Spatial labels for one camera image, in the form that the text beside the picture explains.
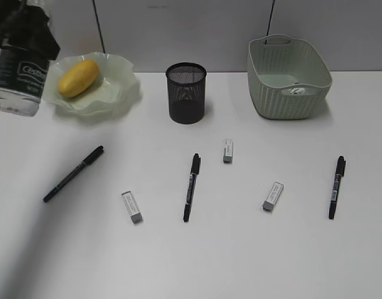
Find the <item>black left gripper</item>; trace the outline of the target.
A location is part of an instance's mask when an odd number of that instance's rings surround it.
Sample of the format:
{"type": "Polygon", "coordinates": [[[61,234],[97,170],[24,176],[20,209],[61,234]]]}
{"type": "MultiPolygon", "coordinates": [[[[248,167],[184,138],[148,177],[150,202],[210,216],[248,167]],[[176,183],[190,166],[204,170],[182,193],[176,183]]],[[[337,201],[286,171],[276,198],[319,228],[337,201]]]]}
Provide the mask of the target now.
{"type": "MultiPolygon", "coordinates": [[[[50,16],[51,1],[0,1],[0,25],[4,25],[10,17],[25,13],[30,7],[39,7],[50,16]]],[[[6,36],[6,29],[0,26],[0,49],[6,36]]],[[[47,60],[56,60],[60,52],[52,31],[50,18],[28,19],[20,23],[10,34],[10,44],[30,50],[47,60]]]]}

